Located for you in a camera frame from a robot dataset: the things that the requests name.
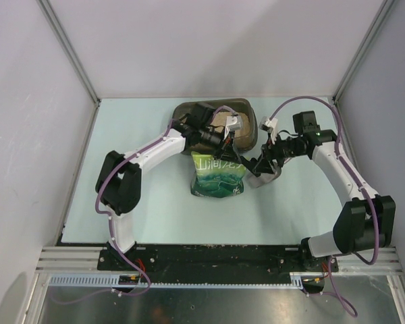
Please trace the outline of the black bag clip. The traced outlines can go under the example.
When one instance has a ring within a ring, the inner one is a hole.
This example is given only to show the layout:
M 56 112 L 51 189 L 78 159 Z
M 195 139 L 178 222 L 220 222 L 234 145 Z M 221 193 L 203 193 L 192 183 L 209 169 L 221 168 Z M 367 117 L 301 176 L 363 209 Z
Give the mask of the black bag clip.
M 243 164 L 243 166 L 245 166 L 245 168 L 247 168 L 249 171 L 252 171 L 257 164 L 257 159 L 255 159 L 254 157 L 248 158 L 245 156 L 241 156 L 240 160 L 241 164 Z

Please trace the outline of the brown litter box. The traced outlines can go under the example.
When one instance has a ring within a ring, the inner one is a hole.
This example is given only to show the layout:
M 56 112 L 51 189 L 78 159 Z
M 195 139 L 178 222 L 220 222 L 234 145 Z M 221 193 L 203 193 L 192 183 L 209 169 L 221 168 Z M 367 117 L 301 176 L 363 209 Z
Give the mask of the brown litter box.
M 258 131 L 256 130 L 257 119 L 254 114 L 254 110 L 247 99 L 213 99 L 181 103 L 174 109 L 172 118 L 181 119 L 187 113 L 190 113 L 192 108 L 197 103 L 206 103 L 215 109 L 223 105 L 231 107 L 234 111 L 239 113 L 243 121 L 242 128 L 238 132 L 236 132 L 235 135 L 236 146 L 239 152 L 245 153 L 247 151 L 250 151 L 255 146 L 258 140 Z

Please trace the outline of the green litter bag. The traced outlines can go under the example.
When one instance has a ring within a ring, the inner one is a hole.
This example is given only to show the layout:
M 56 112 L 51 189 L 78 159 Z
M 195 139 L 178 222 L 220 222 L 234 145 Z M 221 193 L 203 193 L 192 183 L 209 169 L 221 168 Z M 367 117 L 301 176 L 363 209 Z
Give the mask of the green litter bag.
M 191 156 L 195 167 L 190 185 L 192 195 L 227 198 L 244 192 L 246 168 L 243 165 L 197 152 L 192 152 Z

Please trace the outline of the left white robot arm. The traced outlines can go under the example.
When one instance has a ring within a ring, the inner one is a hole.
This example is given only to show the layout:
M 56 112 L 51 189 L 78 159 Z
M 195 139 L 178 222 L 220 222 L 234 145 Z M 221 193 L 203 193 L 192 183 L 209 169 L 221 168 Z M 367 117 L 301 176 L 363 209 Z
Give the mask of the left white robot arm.
M 214 108 L 198 102 L 179 119 L 170 119 L 166 130 L 152 142 L 135 151 L 111 151 L 103 162 L 95 191 L 95 211 L 108 217 L 112 261 L 120 269 L 131 268 L 136 254 L 131 211 L 141 197 L 143 175 L 164 160 L 203 144 L 213 149 L 218 159 L 240 163 L 234 144 L 236 131 L 242 129 L 240 114 L 227 105 Z

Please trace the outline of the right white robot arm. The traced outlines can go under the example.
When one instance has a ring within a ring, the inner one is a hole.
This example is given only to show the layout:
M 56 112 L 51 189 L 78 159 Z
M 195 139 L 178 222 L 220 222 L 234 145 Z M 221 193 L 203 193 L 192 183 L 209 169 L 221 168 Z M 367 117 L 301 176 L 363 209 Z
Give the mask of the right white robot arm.
M 281 175 L 287 159 L 307 156 L 325 174 L 342 205 L 340 215 L 327 233 L 302 240 L 298 264 L 315 270 L 323 258 L 356 255 L 362 262 L 376 263 L 380 248 L 392 240 L 396 204 L 382 196 L 359 174 L 344 152 L 341 134 L 322 130 L 313 111 L 293 116 L 295 135 L 283 139 L 274 116 L 262 120 L 260 128 L 268 134 L 261 154 L 250 162 L 250 185 L 258 188 Z

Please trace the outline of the aluminium frame rail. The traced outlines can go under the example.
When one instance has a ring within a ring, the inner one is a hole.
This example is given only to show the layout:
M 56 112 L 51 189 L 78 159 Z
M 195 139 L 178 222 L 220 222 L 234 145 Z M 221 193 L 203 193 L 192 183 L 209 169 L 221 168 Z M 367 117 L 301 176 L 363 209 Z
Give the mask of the aluminium frame rail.
M 39 271 L 96 271 L 106 263 L 101 256 L 106 250 L 90 246 L 50 246 L 40 253 L 36 269 Z M 366 265 L 355 256 L 339 256 L 335 263 L 341 274 L 348 275 L 400 275 L 401 262 L 395 248 L 385 248 L 374 265 Z

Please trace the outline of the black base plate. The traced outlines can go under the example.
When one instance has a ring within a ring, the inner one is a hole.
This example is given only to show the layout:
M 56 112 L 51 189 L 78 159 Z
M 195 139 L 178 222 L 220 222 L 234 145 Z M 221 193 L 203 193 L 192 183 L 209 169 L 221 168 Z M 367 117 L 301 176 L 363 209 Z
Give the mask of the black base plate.
M 288 275 L 302 284 L 322 286 L 328 273 L 337 273 L 336 259 L 313 257 L 301 245 L 251 244 L 135 244 L 119 254 L 108 244 L 101 253 L 106 263 L 99 271 L 151 279 L 182 279 L 215 284 L 286 283 Z

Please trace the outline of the metal scoop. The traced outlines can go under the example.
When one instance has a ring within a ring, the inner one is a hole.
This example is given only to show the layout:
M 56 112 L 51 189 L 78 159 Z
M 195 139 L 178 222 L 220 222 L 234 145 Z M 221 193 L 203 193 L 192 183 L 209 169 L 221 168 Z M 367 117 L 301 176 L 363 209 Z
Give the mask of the metal scoop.
M 281 167 L 277 163 L 274 164 L 277 167 L 277 173 L 275 175 L 263 173 L 259 177 L 256 177 L 252 173 L 249 173 L 246 178 L 247 184 L 251 188 L 260 188 L 261 186 L 264 186 L 276 180 L 281 175 Z

